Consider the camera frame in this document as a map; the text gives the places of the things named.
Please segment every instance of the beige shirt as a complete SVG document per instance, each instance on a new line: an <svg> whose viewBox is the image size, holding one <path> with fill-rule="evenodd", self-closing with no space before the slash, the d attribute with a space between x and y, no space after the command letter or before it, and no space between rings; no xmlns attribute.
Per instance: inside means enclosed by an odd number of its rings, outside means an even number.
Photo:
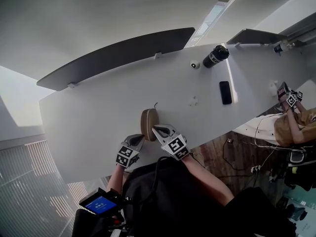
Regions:
<svg viewBox="0 0 316 237"><path fill-rule="evenodd" d="M301 129L306 142L316 141L316 108L302 113L294 113L294 118ZM294 144L287 116L275 121L276 141L283 147Z"/></svg>

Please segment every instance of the black smartphone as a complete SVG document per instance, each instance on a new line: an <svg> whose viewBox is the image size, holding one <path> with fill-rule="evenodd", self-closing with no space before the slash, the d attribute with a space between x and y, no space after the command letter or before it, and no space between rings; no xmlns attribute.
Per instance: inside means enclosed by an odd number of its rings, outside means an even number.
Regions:
<svg viewBox="0 0 316 237"><path fill-rule="evenodd" d="M223 105L229 105L232 103L231 88L228 81L220 81L219 87L221 89Z"/></svg>

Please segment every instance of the power strip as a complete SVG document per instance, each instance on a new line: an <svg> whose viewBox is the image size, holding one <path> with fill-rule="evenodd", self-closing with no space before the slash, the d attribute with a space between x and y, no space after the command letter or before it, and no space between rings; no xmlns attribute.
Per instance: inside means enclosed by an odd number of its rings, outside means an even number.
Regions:
<svg viewBox="0 0 316 237"><path fill-rule="evenodd" d="M251 173L259 171L260 168L261 168L261 165L252 167L252 168L251 168Z"/></svg>

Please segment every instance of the wooden floor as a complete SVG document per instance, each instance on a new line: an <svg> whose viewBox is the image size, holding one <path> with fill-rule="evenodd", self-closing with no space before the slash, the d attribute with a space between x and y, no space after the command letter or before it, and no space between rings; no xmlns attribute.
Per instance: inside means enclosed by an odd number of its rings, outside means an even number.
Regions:
<svg viewBox="0 0 316 237"><path fill-rule="evenodd" d="M269 109L263 115L278 113L274 108ZM225 143L227 139L233 139L233 143ZM257 144L270 145L269 143L257 140ZM225 158L237 169L245 169L243 171L234 170L223 159L223 145ZM259 148L255 145L254 139L228 132L214 140L211 140L199 147L193 149L194 157L205 166L212 174L220 178L233 192L238 194L246 187L260 187L265 195L269 198L272 204L276 204L284 193L285 185L283 180L278 180L275 183L269 183L269 174L271 168L277 161L284 158L281 151L274 151L268 158L260 172L253 175L250 170L252 166L262 165L267 156L272 152L272 149ZM226 177L234 175L247 175L246 177Z"/></svg>

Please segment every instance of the white table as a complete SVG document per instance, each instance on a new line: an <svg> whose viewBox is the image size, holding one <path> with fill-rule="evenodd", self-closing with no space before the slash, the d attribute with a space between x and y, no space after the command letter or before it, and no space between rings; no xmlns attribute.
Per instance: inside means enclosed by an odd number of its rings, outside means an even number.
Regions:
<svg viewBox="0 0 316 237"><path fill-rule="evenodd" d="M211 69L190 68L191 59L202 62L214 46L186 48L157 60L128 64L42 99L49 148L64 181L111 175L121 141L140 133L141 112L156 102L160 123L173 125L193 148L277 103L268 89L270 81L286 81L298 88L309 78L299 50L278 56L270 47L258 45L228 46L230 69L226 61ZM233 91L231 105L222 104L219 82L224 80ZM194 96L198 105L190 106ZM157 141L146 143L132 167L165 155L159 146Z"/></svg>

